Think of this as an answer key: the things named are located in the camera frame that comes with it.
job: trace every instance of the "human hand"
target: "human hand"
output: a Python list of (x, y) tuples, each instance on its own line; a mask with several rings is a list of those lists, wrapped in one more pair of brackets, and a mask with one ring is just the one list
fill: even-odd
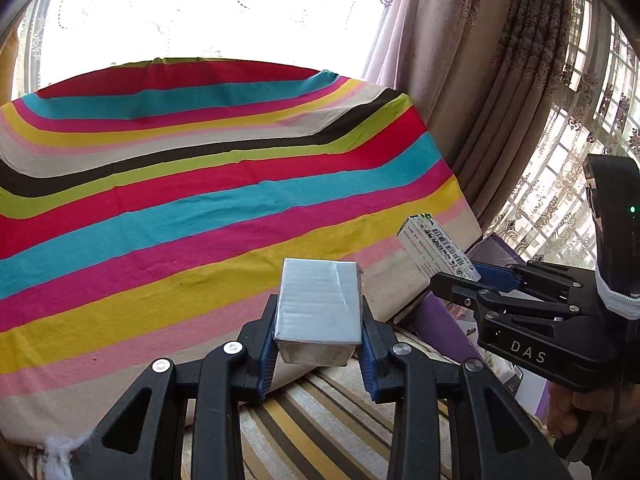
[[(609, 413), (613, 411), (615, 387), (606, 386), (588, 394), (572, 392), (564, 386), (551, 383), (546, 427), (549, 433), (560, 438), (578, 429), (575, 409), (586, 412)], [(620, 410), (616, 429), (623, 431), (640, 418), (640, 385), (630, 384), (620, 392)]]

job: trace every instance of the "window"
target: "window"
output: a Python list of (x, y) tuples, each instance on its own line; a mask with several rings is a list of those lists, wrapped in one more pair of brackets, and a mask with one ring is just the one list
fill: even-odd
[(524, 259), (593, 268), (596, 240), (582, 164), (640, 159), (640, 66), (599, 0), (573, 0), (563, 85), (521, 179), (489, 227)]
[(107, 66), (229, 57), (359, 78), (380, 0), (35, 0), (21, 25), (14, 98)]

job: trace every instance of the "brown and gold striped upholstery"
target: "brown and gold striped upholstery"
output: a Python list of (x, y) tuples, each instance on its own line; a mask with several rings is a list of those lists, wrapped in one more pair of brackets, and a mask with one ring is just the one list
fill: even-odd
[[(399, 340), (444, 359), (409, 333)], [(451, 478), (447, 407), (440, 415), (440, 469)], [(394, 405), (376, 405), (364, 390), (355, 359), (344, 368), (316, 368), (270, 394), (261, 405), (240, 409), (244, 473), (248, 480), (385, 479)], [(192, 433), (187, 431), (182, 480), (190, 478)], [(18, 448), (18, 457), (36, 480), (44, 480), (39, 450)]]

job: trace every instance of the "screw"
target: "screw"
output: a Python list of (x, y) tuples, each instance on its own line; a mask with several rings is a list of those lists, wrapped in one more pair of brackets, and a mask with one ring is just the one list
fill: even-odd
[(482, 370), (482, 361), (480, 359), (468, 359), (465, 361), (465, 368), (470, 372), (479, 372)]
[(158, 372), (159, 374), (167, 371), (169, 368), (171, 368), (169, 359), (158, 359), (151, 365), (151, 369), (155, 372)]
[(396, 343), (391, 349), (394, 351), (394, 354), (397, 355), (407, 355), (411, 353), (411, 345), (407, 343)]
[(238, 354), (242, 351), (242, 343), (238, 341), (229, 341), (222, 347), (222, 349), (225, 351), (225, 354)]

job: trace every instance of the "turquoise stripe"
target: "turquoise stripe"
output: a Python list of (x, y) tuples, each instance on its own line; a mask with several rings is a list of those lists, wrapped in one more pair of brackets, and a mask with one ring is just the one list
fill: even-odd
[(295, 206), (405, 186), (420, 178), (439, 159), (436, 145), (425, 133), (395, 159), (373, 170), (266, 180), (124, 213), (0, 260), (0, 299), (132, 251)]
[(299, 97), (331, 86), (337, 74), (324, 70), (302, 81), (219, 83), (207, 86), (143, 90), (133, 95), (22, 98), (46, 119), (137, 119), (201, 108), (231, 107)]

